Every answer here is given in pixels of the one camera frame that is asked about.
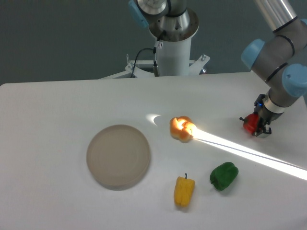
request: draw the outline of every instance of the black cable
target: black cable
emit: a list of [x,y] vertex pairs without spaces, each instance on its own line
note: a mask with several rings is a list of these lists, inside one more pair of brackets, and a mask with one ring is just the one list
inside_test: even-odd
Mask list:
[[140,54],[142,51],[144,51],[144,50],[151,50],[151,51],[153,51],[154,49],[151,49],[151,48],[144,48],[144,49],[141,49],[141,50],[138,52],[138,54],[136,55],[136,58],[135,58],[135,60],[134,60],[134,66],[133,66],[133,69],[132,69],[132,73],[131,73],[130,78],[133,78],[133,73],[134,73],[134,68],[135,68],[136,60],[138,59],[139,54]]

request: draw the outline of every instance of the white cylinder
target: white cylinder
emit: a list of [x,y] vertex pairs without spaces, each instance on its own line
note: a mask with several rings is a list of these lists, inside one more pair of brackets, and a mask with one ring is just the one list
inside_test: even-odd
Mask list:
[[189,74],[191,39],[192,37],[179,42],[160,41],[156,50],[160,76]]

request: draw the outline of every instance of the silver cylinder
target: silver cylinder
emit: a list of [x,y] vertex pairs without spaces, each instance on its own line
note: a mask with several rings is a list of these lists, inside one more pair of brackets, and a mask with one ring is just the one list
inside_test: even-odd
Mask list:
[[288,0],[254,0],[269,27],[275,31],[296,17]]
[[169,15],[182,14],[187,9],[187,0],[171,0],[171,12]]

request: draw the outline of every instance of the bell pepper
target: bell pepper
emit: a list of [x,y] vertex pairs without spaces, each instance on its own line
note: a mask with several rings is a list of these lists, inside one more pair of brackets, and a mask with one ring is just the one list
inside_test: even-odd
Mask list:
[[173,138],[182,142],[188,142],[193,139],[193,131],[196,126],[187,116],[174,117],[170,120],[170,133]]
[[223,191],[234,181],[238,173],[239,169],[232,162],[226,162],[212,171],[210,181],[217,190]]
[[187,179],[187,174],[186,178],[179,176],[174,191],[175,204],[182,207],[188,206],[193,194],[194,186],[195,181]]

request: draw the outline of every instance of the gray wall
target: gray wall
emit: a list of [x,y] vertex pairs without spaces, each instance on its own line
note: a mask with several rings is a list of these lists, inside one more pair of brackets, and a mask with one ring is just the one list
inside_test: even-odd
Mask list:
[[[307,18],[307,0],[290,2],[300,18]],[[0,85],[99,79],[123,71],[127,53],[134,59],[154,44],[132,20],[127,3],[0,0]],[[248,71],[240,60],[246,45],[273,38],[253,0],[189,0],[188,5],[200,19],[191,59],[209,55],[209,73]],[[306,49],[294,62],[307,65]]]

